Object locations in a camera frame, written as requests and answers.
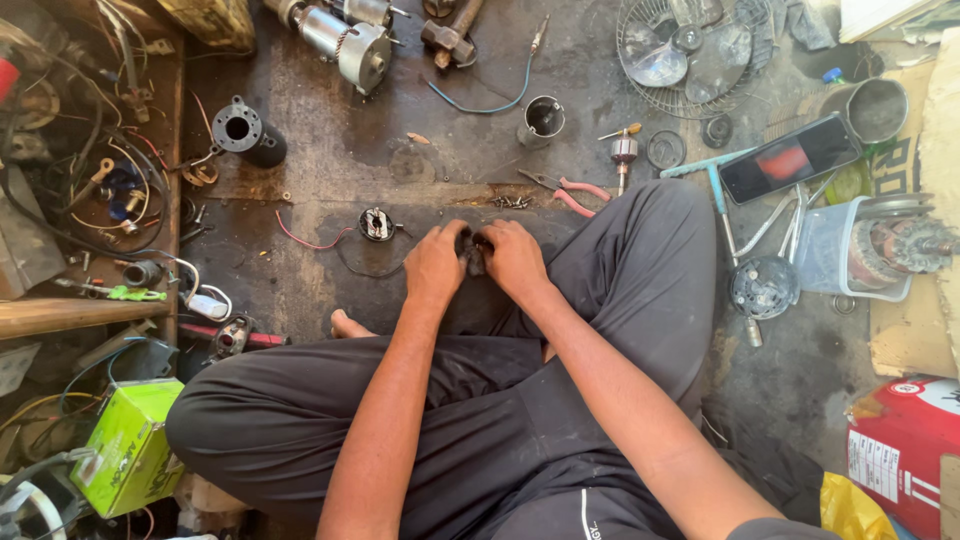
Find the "concrete floor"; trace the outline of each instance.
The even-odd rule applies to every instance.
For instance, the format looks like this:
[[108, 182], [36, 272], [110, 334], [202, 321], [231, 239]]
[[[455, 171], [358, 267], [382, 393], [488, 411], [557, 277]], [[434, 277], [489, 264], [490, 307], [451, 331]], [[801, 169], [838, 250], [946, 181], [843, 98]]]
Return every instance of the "concrete floor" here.
[[[616, 55], [618, 0], [487, 0], [473, 32], [479, 61], [446, 76], [436, 72], [432, 55], [424, 54], [420, 45], [420, 3], [396, 0], [396, 5], [414, 13], [411, 20], [396, 21], [396, 36], [407, 47], [395, 47], [387, 79], [366, 98], [352, 90], [336, 66], [321, 62], [258, 5], [253, 6], [257, 57], [190, 62], [187, 84], [200, 95], [208, 115], [230, 96], [242, 95], [284, 133], [290, 146], [285, 163], [272, 170], [225, 156], [218, 161], [220, 177], [213, 187], [187, 191], [207, 204], [206, 222], [217, 230], [185, 246], [183, 255], [197, 263], [205, 282], [233, 298], [237, 311], [255, 317], [263, 331], [288, 334], [297, 342], [324, 339], [329, 314], [345, 307], [372, 331], [390, 332], [405, 293], [402, 273], [383, 280], [356, 276], [332, 250], [310, 250], [287, 238], [275, 210], [295, 234], [325, 245], [353, 225], [363, 209], [384, 209], [404, 223], [410, 235], [400, 233], [380, 245], [356, 233], [341, 240], [350, 264], [372, 273], [400, 264], [433, 225], [463, 217], [479, 228], [494, 219], [497, 209], [486, 201], [497, 193], [535, 196], [528, 210], [505, 210], [499, 216], [516, 219], [545, 245], [556, 244], [584, 218], [552, 202], [545, 189], [525, 184], [515, 168], [613, 187], [609, 145], [595, 138], [633, 121], [644, 124], [637, 137], [641, 148], [658, 130], [680, 133], [688, 147], [687, 162], [755, 146], [762, 142], [760, 132], [773, 106], [817, 87], [814, 77], [822, 64], [850, 53], [841, 49], [831, 53], [835, 57], [809, 55], [794, 50], [792, 39], [785, 36], [756, 98], [731, 114], [733, 141], [722, 151], [710, 151], [700, 142], [699, 122], [649, 107], [627, 82]], [[546, 149], [527, 152], [516, 143], [520, 107], [495, 115], [462, 114], [423, 81], [435, 81], [475, 107], [508, 102], [521, 87], [530, 40], [547, 12], [552, 13], [550, 26], [523, 101], [549, 94], [564, 104], [566, 126]], [[208, 146], [202, 123], [188, 101], [188, 156], [191, 151], [203, 155]], [[425, 136], [431, 144], [410, 142], [408, 132]], [[630, 184], [655, 174], [641, 157]], [[708, 190], [705, 175], [689, 178]], [[281, 200], [283, 192], [291, 194], [289, 203]], [[577, 197], [596, 208], [591, 197]], [[732, 209], [741, 245], [779, 198]], [[773, 245], [779, 246], [784, 226], [778, 223], [756, 253], [776, 252]], [[720, 238], [717, 241], [718, 252], [725, 253]], [[867, 346], [867, 306], [841, 317], [830, 309], [829, 297], [804, 294], [781, 317], [760, 323], [766, 344], [753, 349], [745, 343], [742, 319], [728, 300], [729, 261], [720, 262], [708, 392], [828, 470], [844, 471], [843, 409], [878, 382]], [[507, 304], [488, 279], [469, 282], [448, 311], [443, 330], [483, 331]]]

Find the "plastic container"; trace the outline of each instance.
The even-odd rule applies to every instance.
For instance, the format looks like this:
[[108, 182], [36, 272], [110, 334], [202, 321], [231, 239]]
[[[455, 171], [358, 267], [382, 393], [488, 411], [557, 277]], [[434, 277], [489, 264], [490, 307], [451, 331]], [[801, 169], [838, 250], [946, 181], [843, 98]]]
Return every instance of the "plastic container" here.
[[860, 203], [868, 199], [870, 197], [857, 197], [843, 205], [813, 209], [806, 213], [796, 257], [801, 290], [877, 298], [888, 302], [900, 302], [906, 298], [913, 276], [887, 288], [869, 292], [852, 291], [847, 287], [847, 252], [850, 249], [853, 222]]

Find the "smartphone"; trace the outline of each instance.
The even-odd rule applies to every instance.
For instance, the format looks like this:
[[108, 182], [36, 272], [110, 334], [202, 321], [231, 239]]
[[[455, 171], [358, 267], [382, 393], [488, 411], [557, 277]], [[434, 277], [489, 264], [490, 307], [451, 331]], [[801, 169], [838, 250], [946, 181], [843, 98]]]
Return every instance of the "smartphone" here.
[[720, 165], [720, 180], [742, 205], [860, 159], [850, 124], [834, 112]]

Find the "black t-shirt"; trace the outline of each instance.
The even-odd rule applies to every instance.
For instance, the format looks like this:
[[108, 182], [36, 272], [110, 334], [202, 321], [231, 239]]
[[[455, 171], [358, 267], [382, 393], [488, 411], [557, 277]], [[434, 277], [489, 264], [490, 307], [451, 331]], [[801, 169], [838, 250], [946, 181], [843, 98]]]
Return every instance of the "black t-shirt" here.
[[[637, 511], [635, 497], [612, 487], [582, 488], [522, 504], [493, 540], [660, 540]], [[736, 528], [727, 540], [839, 540], [821, 528], [763, 518]]]

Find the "pink-handled pliers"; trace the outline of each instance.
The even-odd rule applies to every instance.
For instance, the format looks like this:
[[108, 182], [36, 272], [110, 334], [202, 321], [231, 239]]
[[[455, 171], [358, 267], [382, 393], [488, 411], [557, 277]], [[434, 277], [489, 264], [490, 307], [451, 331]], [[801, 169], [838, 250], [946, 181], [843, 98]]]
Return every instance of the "pink-handled pliers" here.
[[525, 171], [523, 169], [517, 169], [516, 172], [522, 174], [523, 176], [529, 178], [530, 180], [536, 182], [537, 184], [546, 187], [547, 189], [553, 190], [553, 198], [560, 199], [564, 201], [567, 206], [571, 207], [573, 211], [579, 213], [584, 217], [593, 217], [596, 212], [591, 212], [584, 207], [581, 207], [579, 203], [573, 200], [573, 197], [570, 196], [567, 191], [586, 191], [600, 197], [605, 202], [609, 202], [611, 199], [611, 194], [604, 190], [602, 187], [593, 185], [593, 184], [584, 184], [582, 182], [571, 182], [566, 178], [560, 178], [559, 180], [550, 178], [545, 174], [532, 173], [530, 171]]

